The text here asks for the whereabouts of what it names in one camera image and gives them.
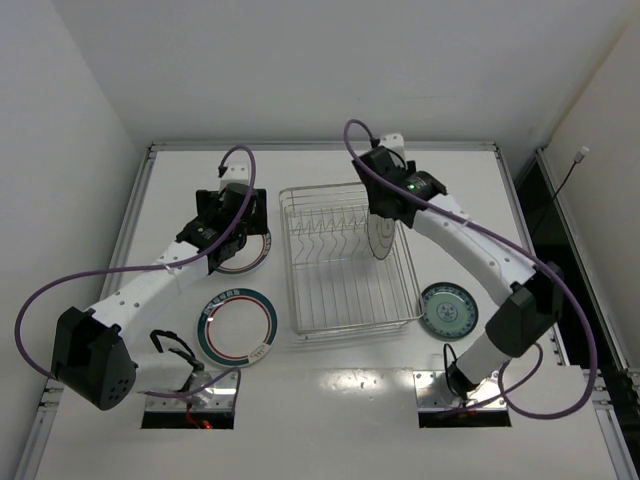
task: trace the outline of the rectangular hole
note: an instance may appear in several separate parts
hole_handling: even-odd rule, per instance
[[[466,412],[443,415],[442,412],[418,412],[420,428],[510,427],[507,410]]]
[[[191,418],[200,424],[201,430],[233,430],[235,417],[231,413],[221,412],[191,412]],[[202,422],[208,422],[210,428]],[[183,412],[144,412],[142,425],[144,429],[192,429],[197,427],[187,421],[186,411]]]

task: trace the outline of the metal wire basket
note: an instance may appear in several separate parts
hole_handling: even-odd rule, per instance
[[[367,195],[360,183],[280,192],[292,327],[306,338],[397,328],[422,314],[401,225],[377,260],[367,238]]]

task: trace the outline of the cable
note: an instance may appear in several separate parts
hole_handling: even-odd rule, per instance
[[[449,382],[449,360],[447,359],[447,348],[451,350],[451,356],[453,357],[453,363],[458,361],[458,355],[456,355],[456,351],[453,349],[450,343],[445,343],[442,346],[442,358],[444,360],[444,379],[447,382],[447,388],[454,395],[458,395],[457,392],[454,392],[451,388],[451,383]]]
[[[160,343],[160,339],[158,337],[165,337],[170,338],[171,340],[175,340],[182,346],[182,348],[184,348],[189,353],[189,355],[191,355],[193,358],[196,358],[196,354],[193,353],[193,350],[187,344],[187,342],[182,340],[177,333],[170,330],[152,330],[149,334],[151,343],[153,343],[153,346],[156,347],[156,350],[158,350],[159,353],[163,353],[164,349],[162,348],[162,344]]]
[[[236,412],[236,402],[238,401],[238,394],[240,393],[240,381],[242,380],[242,372],[239,367],[231,367],[222,372],[217,377],[209,380],[204,385],[194,388],[193,390],[189,390],[188,392],[172,392],[172,393],[162,393],[162,392],[144,392],[145,395],[149,395],[150,397],[156,398],[186,398],[195,395],[196,393],[200,393],[201,391],[209,388],[215,383],[222,380],[224,377],[229,375],[230,373],[236,373],[238,375],[238,379],[236,380],[236,394],[233,396],[233,403],[231,404],[231,414],[235,415]]]
[[[482,400],[481,402],[474,403],[473,405],[460,407],[460,408],[453,408],[451,410],[447,410],[445,412],[442,412],[442,416],[456,415],[456,414],[459,414],[459,413],[465,413],[465,412],[470,412],[470,411],[473,411],[473,410],[477,410],[478,408],[482,408],[482,407],[484,407],[486,405],[489,405],[490,403],[495,402],[500,397],[503,397],[505,399],[505,401],[507,401],[507,397],[506,397],[507,393],[511,393],[516,388],[519,388],[522,385],[524,385],[525,383],[527,383],[536,374],[536,372],[540,369],[540,366],[542,365],[542,359],[543,359],[542,347],[538,343],[535,343],[534,347],[536,347],[538,349],[538,360],[536,361],[536,364],[533,366],[531,371],[529,373],[527,373],[522,378],[522,380],[518,381],[517,383],[515,383],[513,386],[507,388],[506,390],[501,390],[501,393],[499,395],[495,395],[495,396],[493,396],[491,398],[487,398],[486,400]],[[502,378],[502,376],[504,375],[505,370],[507,369],[507,367],[509,366],[510,363],[511,363],[510,361],[506,362],[500,367],[500,370],[499,370],[499,373],[498,373],[498,379]]]
[[[542,225],[542,222],[544,221],[544,219],[546,218],[547,214],[551,210],[551,207],[553,206],[554,202],[556,201],[556,197],[558,196],[558,194],[560,193],[560,191],[562,190],[564,185],[569,180],[569,177],[571,176],[571,173],[573,173],[573,169],[578,166],[578,163],[580,163],[580,162],[579,161],[576,162],[575,159],[573,160],[573,165],[571,165],[571,168],[569,169],[569,172],[567,173],[566,177],[564,177],[564,180],[562,181],[562,183],[560,184],[558,189],[555,191],[555,193],[551,197],[551,200],[549,200],[549,203],[545,207],[544,212],[542,212],[542,216],[540,217],[540,219],[536,222],[536,225],[531,229],[531,239],[532,240],[536,236],[536,232],[540,228],[540,225]]]
[[[189,422],[191,425],[195,425],[195,427],[196,427],[197,429],[200,429],[200,424],[199,424],[198,422],[196,422],[196,421],[193,419],[193,417],[191,416],[191,404],[190,404],[190,403],[188,403],[188,404],[187,404],[187,414],[186,414],[186,417],[187,417],[187,422]]]
[[[512,250],[515,250],[516,252],[518,252],[521,255],[523,255],[525,258],[527,258],[527,259],[531,260],[532,262],[534,262],[536,264],[537,268],[542,273],[544,273],[547,277],[549,277],[554,283],[556,283],[560,287],[560,289],[563,291],[564,295],[569,300],[569,303],[571,303],[571,305],[573,306],[574,310],[576,311],[576,314],[578,315],[578,318],[580,319],[580,323],[582,324],[582,328],[584,329],[585,336],[587,337],[587,346],[588,346],[588,349],[589,349],[589,377],[587,379],[587,385],[586,385],[585,390],[584,390],[582,396],[580,397],[580,399],[575,404],[571,405],[570,407],[568,407],[568,408],[566,408],[566,409],[564,409],[564,410],[562,410],[560,412],[555,412],[555,413],[550,413],[550,414],[533,414],[533,413],[528,413],[528,412],[522,411],[520,414],[523,415],[523,416],[529,416],[530,418],[552,420],[552,419],[556,419],[556,418],[562,418],[562,417],[565,417],[567,415],[571,415],[572,413],[575,413],[578,410],[580,410],[584,405],[586,405],[590,401],[591,392],[593,391],[593,387],[594,387],[594,385],[596,383],[596,373],[597,373],[597,369],[598,369],[598,352],[597,352],[597,348],[596,348],[596,341],[595,341],[595,338],[593,337],[593,332],[591,331],[591,326],[589,325],[589,320],[587,319],[587,316],[585,315],[584,310],[582,309],[582,307],[578,303],[578,300],[576,299],[575,295],[571,292],[569,287],[542,260],[537,258],[535,255],[532,255],[530,252],[528,252],[527,250],[522,248],[520,245],[517,245],[516,243],[514,243],[511,240],[503,237],[502,235],[494,233],[493,231],[489,230],[488,228],[485,228],[485,227],[483,227],[481,225],[478,225],[477,223],[474,223],[474,222],[469,222],[469,221],[467,221],[467,219],[464,219],[464,218],[459,217],[458,215],[455,215],[455,214],[453,214],[451,212],[448,212],[448,211],[446,211],[446,210],[444,210],[444,209],[442,209],[440,207],[432,205],[431,203],[429,203],[429,202],[427,202],[425,200],[422,200],[421,198],[418,198],[418,197],[414,196],[410,192],[398,187],[397,185],[394,185],[393,183],[389,182],[388,180],[386,180],[386,179],[382,178],[381,176],[379,176],[378,174],[376,174],[376,172],[374,172],[367,165],[365,165],[365,163],[360,159],[358,154],[355,152],[355,150],[351,146],[351,141],[349,140],[349,129],[351,128],[351,126],[353,124],[359,125],[360,127],[364,128],[364,130],[369,135],[369,139],[370,139],[370,141],[372,143],[375,142],[376,139],[371,134],[371,130],[369,129],[369,127],[364,122],[362,122],[360,120],[351,119],[344,126],[343,141],[344,141],[344,144],[346,146],[346,149],[349,152],[349,154],[351,155],[351,157],[353,158],[353,161],[356,162],[358,167],[363,172],[365,172],[367,175],[369,175],[371,178],[376,180],[381,185],[387,187],[389,190],[393,191],[394,193],[397,193],[398,195],[406,198],[407,200],[409,200],[411,202],[414,202],[414,203],[416,203],[417,205],[419,205],[419,206],[421,206],[423,208],[428,208],[432,212],[438,213],[441,216],[448,218],[449,220],[452,220],[452,221],[460,223],[460,224],[465,224],[468,228],[470,228],[472,230],[475,230],[476,232],[479,232],[479,233],[481,233],[481,234],[483,234],[483,235],[485,235],[485,236],[487,236],[489,238],[497,240],[498,242],[506,245],[507,247],[511,248]]]
[[[69,282],[71,280],[76,280],[78,278],[92,277],[92,276],[95,276],[95,275],[106,275],[106,274],[110,274],[110,273],[146,272],[146,271],[152,271],[152,270],[164,270],[167,267],[169,267],[169,268],[181,267],[181,266],[186,265],[188,263],[194,262],[194,261],[198,260],[199,258],[204,257],[205,255],[208,255],[213,250],[218,248],[218,246],[220,246],[227,239],[227,237],[231,234],[231,232],[233,232],[233,230],[236,228],[236,226],[238,225],[238,223],[242,219],[242,215],[244,215],[244,212],[247,209],[247,206],[249,205],[249,201],[251,200],[251,195],[253,193],[253,186],[254,186],[255,180],[256,180],[256,160],[255,160],[255,157],[254,157],[253,152],[251,151],[251,149],[249,147],[245,146],[245,145],[236,145],[235,147],[233,147],[229,151],[227,151],[227,153],[225,153],[224,157],[222,158],[222,164],[224,164],[224,162],[227,160],[227,158],[229,158],[229,156],[231,156],[232,153],[234,153],[234,152],[236,152],[238,150],[245,151],[247,153],[247,155],[249,156],[249,161],[251,162],[251,177],[249,179],[249,188],[247,189],[247,193],[246,193],[246,195],[244,197],[244,200],[242,201],[242,204],[240,205],[240,208],[238,209],[238,213],[236,213],[236,216],[233,217],[233,219],[231,220],[231,223],[229,224],[227,229],[224,232],[222,232],[222,235],[220,235],[220,238],[218,238],[218,240],[216,240],[213,243],[213,245],[211,245],[210,247],[206,248],[205,250],[203,250],[202,252],[198,253],[197,255],[194,255],[191,258],[187,258],[185,260],[180,260],[180,261],[173,262],[173,263],[168,263],[166,265],[164,265],[164,264],[162,264],[162,265],[135,265],[135,266],[131,266],[131,267],[103,268],[103,269],[98,269],[98,270],[88,270],[86,272],[79,272],[79,273],[74,273],[74,274],[71,274],[71,275],[66,275],[64,277],[60,277],[57,280],[54,280],[54,281],[46,284],[43,287],[40,287],[38,290],[36,290],[27,299],[27,301],[24,303],[24,305],[20,309],[20,312],[18,312],[18,316],[16,318],[16,323],[15,323],[14,329],[13,329],[13,336],[14,336],[14,339],[15,339],[15,342],[16,342],[16,347],[18,348],[18,352],[20,352],[20,355],[22,356],[22,358],[24,358],[24,360],[34,370],[36,370],[40,374],[44,375],[45,377],[55,378],[51,372],[49,372],[47,369],[41,367],[35,360],[33,360],[33,358],[31,358],[31,356],[29,355],[29,353],[27,352],[27,350],[24,347],[24,344],[22,342],[22,336],[21,336],[22,321],[24,320],[24,316],[27,313],[27,310],[29,309],[31,304],[36,300],[36,298],[38,298],[44,292],[46,292],[47,290],[49,290],[49,289],[51,289],[51,288],[53,288],[53,287],[55,287],[57,285]],[[200,388],[199,390],[197,390],[195,392],[185,392],[184,394],[179,394],[179,396],[189,396],[189,395],[192,395],[194,393],[197,393],[197,392],[200,392],[200,391],[204,390],[204,388],[206,388],[206,387],[202,387],[202,388]],[[178,394],[176,394],[176,396],[169,396],[169,397],[164,397],[164,398],[179,398],[179,396],[178,396]]]

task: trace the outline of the white plate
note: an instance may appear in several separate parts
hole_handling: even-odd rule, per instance
[[[368,214],[367,237],[373,256],[378,260],[384,260],[389,255],[395,233],[396,222],[393,219]]]
[[[277,328],[276,312],[264,295],[236,288],[207,304],[198,320],[198,343],[215,363],[242,367],[269,351]]]
[[[220,265],[216,272],[225,275],[240,275],[255,270],[267,258],[271,250],[271,233],[266,235],[251,235],[247,237],[247,244]]]

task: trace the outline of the white table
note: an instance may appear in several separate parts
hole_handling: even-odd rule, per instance
[[[513,198],[495,152],[464,148],[412,151],[409,145],[409,156],[419,169],[447,185],[474,221],[522,243]],[[194,217],[195,190],[217,184],[216,167],[223,153],[157,153],[143,168],[128,222],[135,231],[131,235],[124,229],[123,238],[128,236],[130,242],[121,241],[124,246],[116,252],[116,261],[127,253],[127,264],[151,262],[164,250]],[[442,342],[417,322],[395,335],[301,346],[289,326],[279,192],[356,181],[357,176],[341,149],[264,149],[256,156],[257,186],[268,191],[273,235],[265,264],[239,278],[214,273],[172,302],[153,325],[171,329],[196,345],[199,314],[217,293],[246,287],[271,300],[280,328],[269,354],[243,372],[234,429],[141,430],[144,397],[130,395],[117,408],[99,412],[66,389],[39,480],[616,478],[591,405],[555,422],[511,413],[510,428],[418,428],[411,369],[441,369]],[[136,198],[143,199],[140,208]],[[408,242],[420,288],[448,281],[476,299],[479,325],[454,344],[458,352],[464,351],[482,333],[495,305],[480,284],[435,244],[414,232],[408,232]],[[125,276],[123,281],[131,278]],[[548,335],[541,342],[543,368],[513,398],[523,407],[544,412],[574,402],[584,380],[579,368],[557,365]],[[152,351],[145,335],[136,350]],[[534,361],[530,352],[514,362],[508,383],[524,375]],[[353,375],[343,369],[352,369]],[[380,381],[361,388],[358,376],[371,374]]]

